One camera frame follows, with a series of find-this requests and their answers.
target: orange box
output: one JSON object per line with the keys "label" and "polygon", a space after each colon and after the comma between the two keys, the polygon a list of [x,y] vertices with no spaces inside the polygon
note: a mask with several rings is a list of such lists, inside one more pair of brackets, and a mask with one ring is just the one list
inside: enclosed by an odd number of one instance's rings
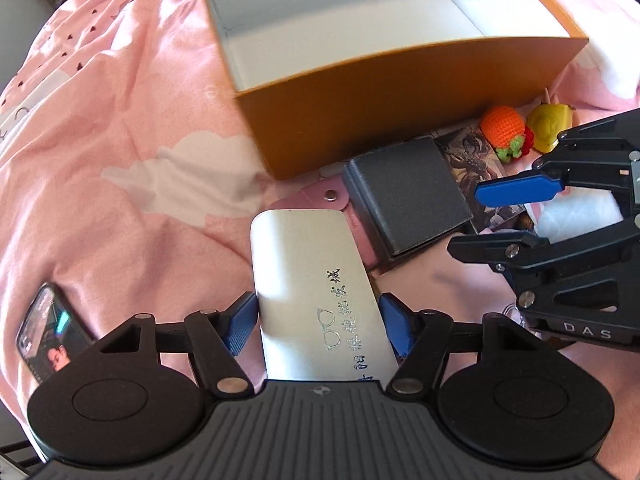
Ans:
{"label": "orange box", "polygon": [[290,178],[543,92],[588,38],[554,0],[209,0],[236,99]]}

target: pink bedsheet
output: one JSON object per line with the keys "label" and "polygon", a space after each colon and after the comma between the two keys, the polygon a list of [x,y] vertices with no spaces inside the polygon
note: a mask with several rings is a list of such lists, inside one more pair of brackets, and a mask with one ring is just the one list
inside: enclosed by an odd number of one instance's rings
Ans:
{"label": "pink bedsheet", "polygon": [[[552,88],[585,122],[639,105],[640,7],[559,0],[591,45]],[[253,288],[249,226],[321,172],[274,183],[264,171],[210,30],[204,0],[69,0],[0,96],[0,397],[24,420],[36,387],[15,350],[28,304],[59,283],[97,335],[139,312],[159,322],[224,309]],[[378,280],[415,309],[457,320],[511,302],[485,267],[444,242]],[[640,356],[567,352],[603,381],[616,421],[599,460],[640,470]],[[254,333],[239,357],[264,364]],[[188,370],[186,359],[167,363]]]}

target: smartphone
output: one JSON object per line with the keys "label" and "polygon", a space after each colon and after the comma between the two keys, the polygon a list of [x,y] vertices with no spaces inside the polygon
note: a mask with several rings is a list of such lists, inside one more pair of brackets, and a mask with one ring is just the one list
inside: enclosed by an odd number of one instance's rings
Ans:
{"label": "smartphone", "polygon": [[44,283],[25,316],[16,345],[39,383],[61,370],[95,338],[71,308],[55,283]]}

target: stuffed animal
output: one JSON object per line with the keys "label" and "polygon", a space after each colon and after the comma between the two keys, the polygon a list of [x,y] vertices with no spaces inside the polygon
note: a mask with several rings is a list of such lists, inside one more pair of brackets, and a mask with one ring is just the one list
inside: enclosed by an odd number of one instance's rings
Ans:
{"label": "stuffed animal", "polygon": [[527,155],[533,146],[533,132],[510,106],[495,106],[480,119],[482,133],[503,162]]}
{"label": "stuffed animal", "polygon": [[527,117],[527,126],[534,135],[533,147],[540,153],[549,153],[558,145],[558,134],[574,125],[574,110],[570,105],[560,104],[558,97],[549,97],[545,88],[542,104]]}

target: crocheted orange fruit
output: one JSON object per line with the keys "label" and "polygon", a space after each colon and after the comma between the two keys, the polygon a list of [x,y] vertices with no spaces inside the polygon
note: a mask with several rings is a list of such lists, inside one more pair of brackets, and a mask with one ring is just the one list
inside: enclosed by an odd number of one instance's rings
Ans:
{"label": "crocheted orange fruit", "polygon": [[487,110],[480,119],[480,129],[503,162],[529,153],[533,134],[526,131],[528,128],[524,120],[510,106],[495,106]]}

